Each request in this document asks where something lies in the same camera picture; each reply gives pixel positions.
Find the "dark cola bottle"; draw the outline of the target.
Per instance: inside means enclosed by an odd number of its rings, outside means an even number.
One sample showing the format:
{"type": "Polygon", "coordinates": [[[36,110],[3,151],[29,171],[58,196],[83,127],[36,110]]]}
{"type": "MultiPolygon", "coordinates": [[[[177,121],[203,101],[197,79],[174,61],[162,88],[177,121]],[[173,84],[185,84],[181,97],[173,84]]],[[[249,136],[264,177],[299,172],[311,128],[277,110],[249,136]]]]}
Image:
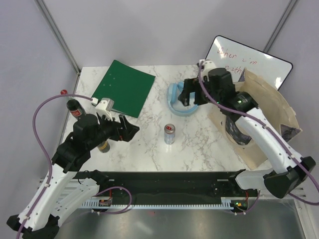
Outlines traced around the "dark cola bottle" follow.
{"type": "Polygon", "coordinates": [[[69,112],[72,114],[72,116],[76,119],[79,119],[86,114],[84,108],[76,99],[68,100],[66,106],[69,112]]]}

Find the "silver beverage can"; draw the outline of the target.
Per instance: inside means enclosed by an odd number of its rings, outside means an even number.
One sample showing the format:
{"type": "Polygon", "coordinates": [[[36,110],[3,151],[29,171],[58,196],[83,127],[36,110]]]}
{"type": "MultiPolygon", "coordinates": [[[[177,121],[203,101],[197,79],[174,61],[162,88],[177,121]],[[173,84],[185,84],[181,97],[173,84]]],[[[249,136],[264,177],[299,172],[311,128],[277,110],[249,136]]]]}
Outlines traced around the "silver beverage can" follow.
{"type": "Polygon", "coordinates": [[[164,126],[164,141],[166,144],[173,144],[175,139],[175,126],[168,123],[164,126]]]}

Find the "small whiteboard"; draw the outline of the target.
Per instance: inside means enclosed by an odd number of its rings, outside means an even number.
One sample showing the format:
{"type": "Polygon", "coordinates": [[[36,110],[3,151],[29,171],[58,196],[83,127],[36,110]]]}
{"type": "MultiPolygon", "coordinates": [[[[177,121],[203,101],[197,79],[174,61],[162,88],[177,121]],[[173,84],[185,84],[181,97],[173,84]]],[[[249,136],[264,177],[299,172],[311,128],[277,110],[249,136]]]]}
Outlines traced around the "small whiteboard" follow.
{"type": "Polygon", "coordinates": [[[212,60],[216,67],[223,67],[231,72],[233,82],[241,81],[241,75],[247,69],[277,90],[293,69],[293,64],[289,61],[221,35],[214,38],[206,59],[212,60]]]}

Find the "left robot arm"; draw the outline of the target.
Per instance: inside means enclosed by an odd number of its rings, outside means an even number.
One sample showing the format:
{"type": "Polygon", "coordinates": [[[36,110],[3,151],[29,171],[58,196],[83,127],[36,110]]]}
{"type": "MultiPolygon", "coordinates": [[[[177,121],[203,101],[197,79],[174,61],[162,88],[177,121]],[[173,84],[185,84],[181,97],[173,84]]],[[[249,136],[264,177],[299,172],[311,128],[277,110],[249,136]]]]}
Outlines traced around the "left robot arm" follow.
{"type": "Polygon", "coordinates": [[[61,225],[84,201],[109,192],[108,177],[91,171],[83,183],[61,201],[58,198],[67,184],[91,157],[91,151],[108,139],[129,142],[140,130],[124,115],[119,121],[87,114],[73,125],[73,130],[49,160],[49,171],[28,206],[10,216],[7,225],[17,231],[17,238],[52,239],[61,225]]]}

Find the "blue headphones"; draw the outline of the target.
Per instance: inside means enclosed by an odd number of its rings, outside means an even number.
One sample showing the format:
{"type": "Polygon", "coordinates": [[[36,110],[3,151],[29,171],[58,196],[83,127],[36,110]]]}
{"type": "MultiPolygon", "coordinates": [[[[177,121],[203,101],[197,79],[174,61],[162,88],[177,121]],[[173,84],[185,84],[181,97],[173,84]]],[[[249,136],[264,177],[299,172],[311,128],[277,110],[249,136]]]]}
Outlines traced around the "blue headphones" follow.
{"type": "Polygon", "coordinates": [[[197,111],[198,106],[193,105],[192,107],[184,107],[182,103],[178,100],[178,96],[183,90],[183,85],[183,82],[171,83],[166,92],[166,100],[169,110],[174,115],[180,117],[188,117],[197,111]]]}

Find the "red capped clear bottle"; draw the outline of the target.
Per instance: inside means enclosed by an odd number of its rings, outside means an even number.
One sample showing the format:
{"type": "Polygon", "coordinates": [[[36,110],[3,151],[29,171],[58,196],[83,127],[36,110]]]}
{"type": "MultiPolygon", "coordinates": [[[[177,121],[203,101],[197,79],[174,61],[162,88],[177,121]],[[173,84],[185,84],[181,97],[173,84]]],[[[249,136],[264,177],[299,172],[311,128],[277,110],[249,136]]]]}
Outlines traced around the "red capped clear bottle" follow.
{"type": "Polygon", "coordinates": [[[63,96],[64,96],[66,99],[68,99],[68,100],[72,99],[72,97],[69,96],[68,91],[65,90],[65,89],[61,90],[61,91],[60,91],[60,94],[63,95],[63,96]]]}

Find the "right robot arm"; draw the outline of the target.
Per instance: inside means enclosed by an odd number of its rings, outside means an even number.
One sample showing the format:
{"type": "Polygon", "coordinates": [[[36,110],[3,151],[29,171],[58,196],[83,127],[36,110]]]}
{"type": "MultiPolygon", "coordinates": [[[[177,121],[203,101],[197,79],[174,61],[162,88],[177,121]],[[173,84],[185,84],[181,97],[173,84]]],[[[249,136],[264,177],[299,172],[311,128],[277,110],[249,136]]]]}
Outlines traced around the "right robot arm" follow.
{"type": "Polygon", "coordinates": [[[311,175],[315,160],[310,156],[303,157],[283,140],[253,97],[235,89],[231,73],[225,68],[201,66],[198,77],[184,80],[178,100],[189,106],[191,93],[194,93],[196,105],[213,103],[219,107],[225,116],[248,133],[271,163],[270,170],[236,172],[234,180],[228,183],[232,195],[240,196],[248,189],[257,189],[268,190],[282,199],[307,178],[319,186],[311,175]]]}

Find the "beige canvas bag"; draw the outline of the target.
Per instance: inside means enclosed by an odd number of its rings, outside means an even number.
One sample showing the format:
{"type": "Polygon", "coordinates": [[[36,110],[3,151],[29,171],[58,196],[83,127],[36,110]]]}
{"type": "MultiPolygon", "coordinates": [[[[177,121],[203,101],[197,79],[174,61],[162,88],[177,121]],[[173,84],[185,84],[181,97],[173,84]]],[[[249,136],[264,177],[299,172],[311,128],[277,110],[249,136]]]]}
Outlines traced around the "beige canvas bag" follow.
{"type": "MultiPolygon", "coordinates": [[[[261,76],[244,69],[235,89],[247,92],[257,102],[268,122],[289,142],[302,132],[296,113],[277,89],[268,84],[261,76]]],[[[243,159],[249,169],[254,170],[266,161],[265,154],[249,135],[226,118],[220,109],[213,105],[208,118],[222,133],[235,152],[243,159]]]]}

